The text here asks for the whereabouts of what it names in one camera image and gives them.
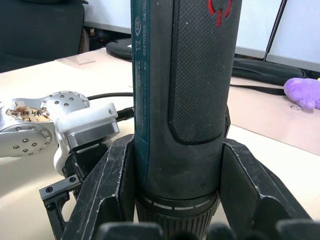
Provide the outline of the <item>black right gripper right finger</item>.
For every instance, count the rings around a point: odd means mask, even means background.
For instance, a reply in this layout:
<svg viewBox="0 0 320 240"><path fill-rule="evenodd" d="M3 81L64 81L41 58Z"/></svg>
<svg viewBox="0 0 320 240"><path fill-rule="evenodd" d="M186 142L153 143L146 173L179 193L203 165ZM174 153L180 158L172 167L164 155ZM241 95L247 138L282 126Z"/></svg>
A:
<svg viewBox="0 0 320 240"><path fill-rule="evenodd" d="M223 142L219 197L236 233L274 233L278 221L311 219L280 178L232 139Z"/></svg>

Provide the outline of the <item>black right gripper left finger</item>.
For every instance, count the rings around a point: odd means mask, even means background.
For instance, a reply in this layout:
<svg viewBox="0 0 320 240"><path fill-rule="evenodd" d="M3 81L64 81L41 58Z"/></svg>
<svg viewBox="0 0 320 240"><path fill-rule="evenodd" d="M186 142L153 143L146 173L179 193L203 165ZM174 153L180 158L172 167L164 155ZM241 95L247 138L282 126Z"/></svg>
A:
<svg viewBox="0 0 320 240"><path fill-rule="evenodd" d="M134 135L116 139L83 182L63 240L103 240L107 224L134 221Z"/></svg>

